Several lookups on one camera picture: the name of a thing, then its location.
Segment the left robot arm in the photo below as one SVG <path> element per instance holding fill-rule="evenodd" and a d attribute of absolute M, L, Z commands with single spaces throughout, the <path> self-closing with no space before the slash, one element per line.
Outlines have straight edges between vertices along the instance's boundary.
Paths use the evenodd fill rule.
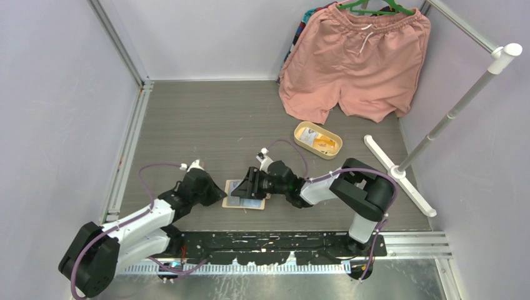
<path fill-rule="evenodd" d="M 184 177 L 168 191 L 126 217 L 84 224 L 62 257 L 58 270 L 70 281 L 74 299 L 101 294 L 116 273 L 155 254 L 175 258 L 183 248 L 173 223 L 197 205 L 210 206 L 226 193 L 201 166 L 182 164 Z"/>

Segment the beige leather card holder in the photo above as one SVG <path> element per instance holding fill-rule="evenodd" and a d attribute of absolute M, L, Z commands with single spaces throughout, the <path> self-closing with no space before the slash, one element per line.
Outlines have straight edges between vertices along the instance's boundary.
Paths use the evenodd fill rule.
<path fill-rule="evenodd" d="M 231 179 L 226 181 L 224 192 L 227 194 L 227 196 L 222 200 L 222 207 L 231 209 L 263 210 L 265 208 L 266 200 L 270 199 L 271 195 L 267 194 L 263 199 L 248 199 L 232 196 L 231 193 L 240 183 L 240 179 Z"/>

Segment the orange credit card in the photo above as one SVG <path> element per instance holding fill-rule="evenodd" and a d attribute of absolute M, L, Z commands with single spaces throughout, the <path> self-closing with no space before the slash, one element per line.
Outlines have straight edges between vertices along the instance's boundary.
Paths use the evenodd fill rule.
<path fill-rule="evenodd" d="M 315 139 L 313 143 L 313 148 L 317 149 L 318 151 L 323 152 L 333 152 L 335 151 L 336 142 L 330 139 Z"/>

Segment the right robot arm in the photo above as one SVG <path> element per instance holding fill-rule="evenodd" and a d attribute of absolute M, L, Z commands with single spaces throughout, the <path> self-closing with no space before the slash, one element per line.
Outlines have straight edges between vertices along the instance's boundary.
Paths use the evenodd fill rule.
<path fill-rule="evenodd" d="M 231 188 L 230 195 L 243 199 L 282 195 L 297 208 L 338 199 L 353 210 L 347 248 L 353 256 L 361 257 L 370 250 L 370 239 L 383 225 L 398 189 L 387 174 L 349 158 L 340 168 L 314 178 L 295 175 L 282 161 L 264 162 L 260 168 L 250 167 L 244 179 Z"/>

